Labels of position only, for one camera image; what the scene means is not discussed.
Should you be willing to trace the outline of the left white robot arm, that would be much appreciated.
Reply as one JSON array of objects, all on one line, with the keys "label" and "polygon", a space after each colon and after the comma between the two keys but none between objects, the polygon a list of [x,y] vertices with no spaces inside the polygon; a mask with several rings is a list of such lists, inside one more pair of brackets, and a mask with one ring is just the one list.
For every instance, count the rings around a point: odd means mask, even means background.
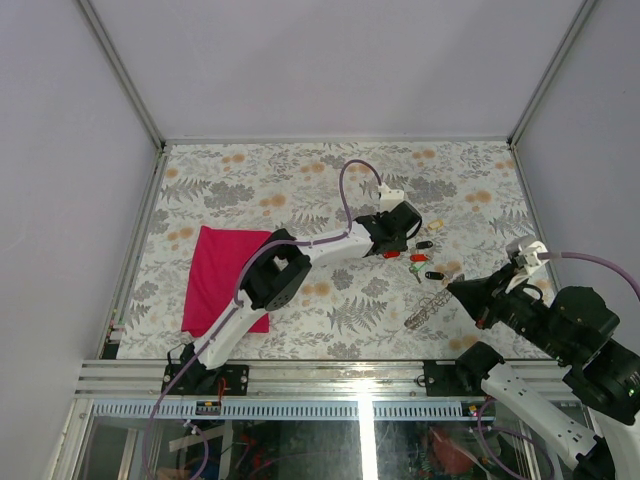
[{"label": "left white robot arm", "polygon": [[421,225],[421,215],[403,201],[390,211],[358,217],[349,230],[332,237],[298,239],[285,229],[273,232],[243,264],[220,315],[180,353],[186,385],[197,394],[212,392],[218,385],[218,368],[235,345],[267,313],[287,305],[312,268],[402,253]]}]

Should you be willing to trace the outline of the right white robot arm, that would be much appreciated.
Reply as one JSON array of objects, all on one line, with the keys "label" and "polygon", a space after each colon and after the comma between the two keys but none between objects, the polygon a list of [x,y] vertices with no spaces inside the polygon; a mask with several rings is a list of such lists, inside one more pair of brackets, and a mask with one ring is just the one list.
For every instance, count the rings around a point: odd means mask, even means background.
[{"label": "right white robot arm", "polygon": [[563,368],[563,383],[589,407],[599,427],[573,423],[532,389],[490,345],[478,341],[455,361],[467,394],[484,392],[504,404],[548,443],[576,479],[639,476],[639,356],[612,337],[619,318],[590,287],[561,289],[552,304],[515,284],[508,264],[489,277],[455,281],[448,292],[485,330],[509,327]]}]

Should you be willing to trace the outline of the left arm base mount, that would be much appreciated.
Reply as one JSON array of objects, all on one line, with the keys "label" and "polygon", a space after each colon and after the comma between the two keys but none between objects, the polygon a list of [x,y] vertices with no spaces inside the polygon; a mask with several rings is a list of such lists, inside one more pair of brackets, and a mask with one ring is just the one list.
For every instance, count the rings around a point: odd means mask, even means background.
[{"label": "left arm base mount", "polygon": [[225,364],[222,367],[207,370],[196,359],[185,371],[184,367],[195,357],[196,349],[187,344],[176,356],[178,348],[167,353],[167,364],[162,379],[162,390],[168,389],[169,395],[197,396],[217,395],[246,396],[249,386],[250,367],[244,364]]}]

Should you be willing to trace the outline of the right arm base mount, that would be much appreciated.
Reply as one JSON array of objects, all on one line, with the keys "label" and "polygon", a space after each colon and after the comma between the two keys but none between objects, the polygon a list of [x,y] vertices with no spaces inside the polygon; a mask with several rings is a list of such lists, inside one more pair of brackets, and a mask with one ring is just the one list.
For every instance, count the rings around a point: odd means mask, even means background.
[{"label": "right arm base mount", "polygon": [[490,345],[478,341],[453,362],[424,360],[417,386],[430,397],[481,396],[481,383],[504,358]]}]

